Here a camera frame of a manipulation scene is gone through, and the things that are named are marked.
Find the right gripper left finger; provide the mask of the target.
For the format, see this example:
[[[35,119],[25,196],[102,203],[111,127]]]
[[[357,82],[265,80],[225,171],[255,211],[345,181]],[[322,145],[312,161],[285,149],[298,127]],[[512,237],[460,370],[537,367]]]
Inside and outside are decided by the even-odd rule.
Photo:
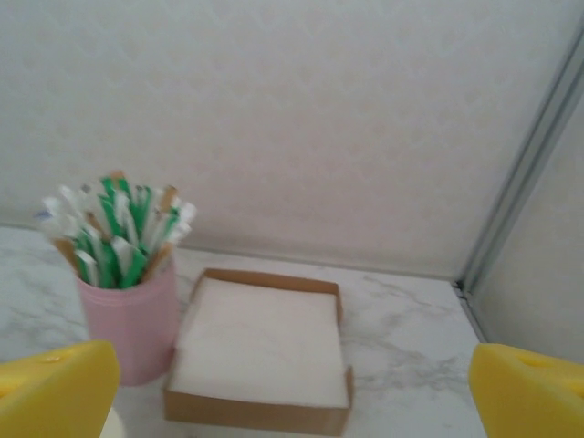
[[[3,437],[99,437],[120,384],[112,344],[85,341],[1,364]]]

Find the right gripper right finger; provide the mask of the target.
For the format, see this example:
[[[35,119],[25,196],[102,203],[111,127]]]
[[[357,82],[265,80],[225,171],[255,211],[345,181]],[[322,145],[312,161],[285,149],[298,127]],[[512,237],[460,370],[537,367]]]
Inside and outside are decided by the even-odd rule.
[[[469,387],[489,437],[581,437],[583,366],[503,344],[480,343]]]

